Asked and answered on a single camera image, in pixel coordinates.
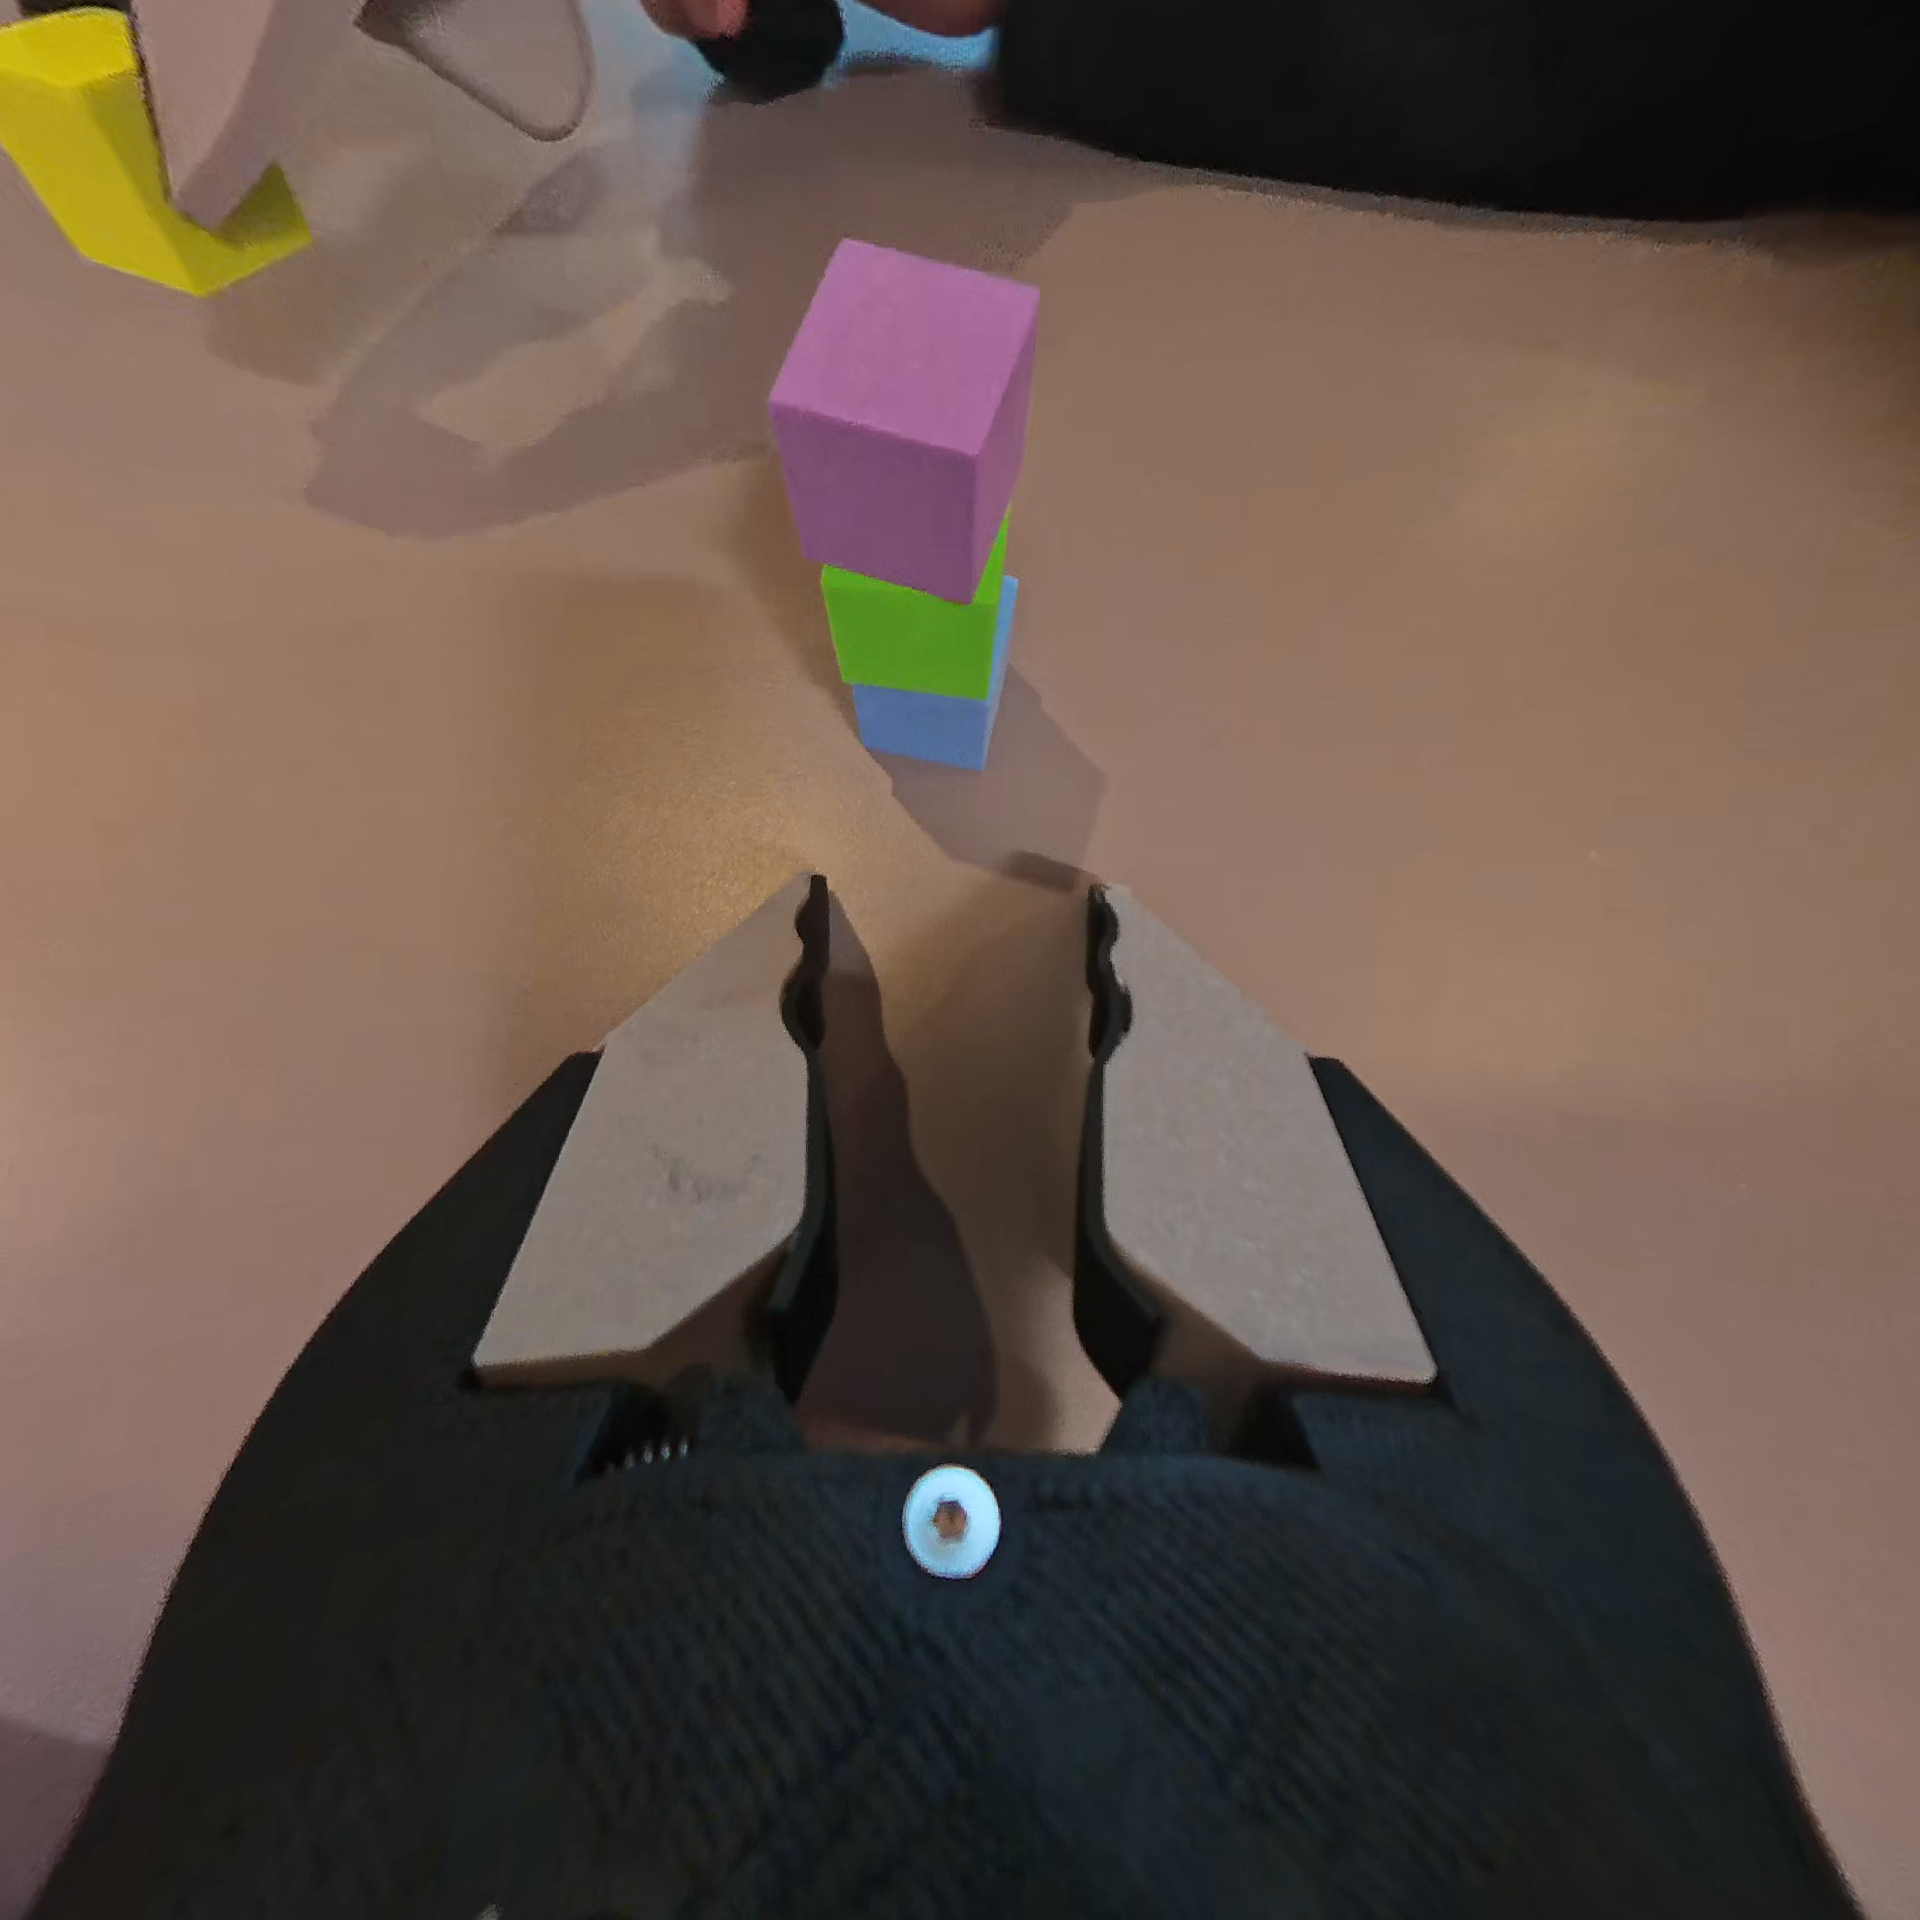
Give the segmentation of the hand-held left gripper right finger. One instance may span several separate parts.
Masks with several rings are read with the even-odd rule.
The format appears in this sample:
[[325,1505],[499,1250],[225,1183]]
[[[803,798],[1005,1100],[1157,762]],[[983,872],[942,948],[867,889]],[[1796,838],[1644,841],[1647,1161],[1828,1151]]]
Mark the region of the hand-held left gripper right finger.
[[1101,1382],[1431,1390],[1307,1048],[1123,885],[1088,889],[1086,966],[1071,1324]]

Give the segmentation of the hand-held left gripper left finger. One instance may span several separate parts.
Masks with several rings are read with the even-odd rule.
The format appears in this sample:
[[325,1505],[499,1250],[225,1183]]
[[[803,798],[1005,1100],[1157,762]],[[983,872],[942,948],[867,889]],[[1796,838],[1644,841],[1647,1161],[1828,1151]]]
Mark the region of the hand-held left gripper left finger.
[[470,1350],[479,1384],[761,1374],[832,1317],[825,877],[797,872],[614,1025]]

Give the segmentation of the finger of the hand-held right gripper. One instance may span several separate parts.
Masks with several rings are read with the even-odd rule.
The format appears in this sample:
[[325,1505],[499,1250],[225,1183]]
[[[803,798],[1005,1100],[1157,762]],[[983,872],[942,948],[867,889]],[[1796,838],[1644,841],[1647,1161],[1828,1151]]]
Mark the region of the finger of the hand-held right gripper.
[[356,1],[136,1],[134,47],[168,201],[224,226],[344,54]]
[[591,103],[581,1],[368,1],[358,20],[525,136],[569,136]]

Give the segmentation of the blue foam cube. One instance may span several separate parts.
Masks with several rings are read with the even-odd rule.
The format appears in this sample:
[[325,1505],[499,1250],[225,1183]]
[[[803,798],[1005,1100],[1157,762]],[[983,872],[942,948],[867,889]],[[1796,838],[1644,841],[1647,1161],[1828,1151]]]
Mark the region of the blue foam cube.
[[1013,632],[1016,622],[1020,578],[1008,574],[998,584],[992,681],[983,700],[852,682],[855,726],[861,744],[875,753],[980,773],[990,762],[1000,693],[1008,678]]

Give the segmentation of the green foam cube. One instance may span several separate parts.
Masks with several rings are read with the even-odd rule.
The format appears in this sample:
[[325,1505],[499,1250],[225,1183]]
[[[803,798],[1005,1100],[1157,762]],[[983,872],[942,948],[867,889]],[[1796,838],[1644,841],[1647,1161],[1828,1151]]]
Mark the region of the green foam cube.
[[961,602],[846,567],[823,567],[823,606],[841,678],[984,704],[998,674],[1008,530],[1011,519],[1000,517],[987,564]]

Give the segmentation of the purple foam cube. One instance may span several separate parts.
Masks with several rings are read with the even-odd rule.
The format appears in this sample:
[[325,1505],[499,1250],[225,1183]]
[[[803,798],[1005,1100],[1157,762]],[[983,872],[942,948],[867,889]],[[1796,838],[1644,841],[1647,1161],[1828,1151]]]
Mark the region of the purple foam cube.
[[768,414],[803,557],[964,602],[1016,492],[1039,290],[846,238]]

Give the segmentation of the person's right hand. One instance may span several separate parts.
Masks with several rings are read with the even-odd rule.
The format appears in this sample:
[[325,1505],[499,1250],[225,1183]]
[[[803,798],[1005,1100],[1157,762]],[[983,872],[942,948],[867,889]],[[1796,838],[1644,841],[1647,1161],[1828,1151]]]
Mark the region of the person's right hand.
[[[683,41],[732,39],[745,32],[750,1],[639,1],[661,32]],[[990,32],[1003,1],[861,1],[864,8],[911,32],[960,41]]]

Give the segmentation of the yellow foam cube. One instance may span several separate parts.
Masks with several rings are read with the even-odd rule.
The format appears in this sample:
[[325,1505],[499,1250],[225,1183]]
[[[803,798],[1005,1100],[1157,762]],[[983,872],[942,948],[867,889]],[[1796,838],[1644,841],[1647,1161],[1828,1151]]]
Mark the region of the yellow foam cube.
[[215,229],[172,204],[136,39],[118,8],[4,24],[1,146],[78,253],[182,295],[219,295],[312,240],[279,166]]

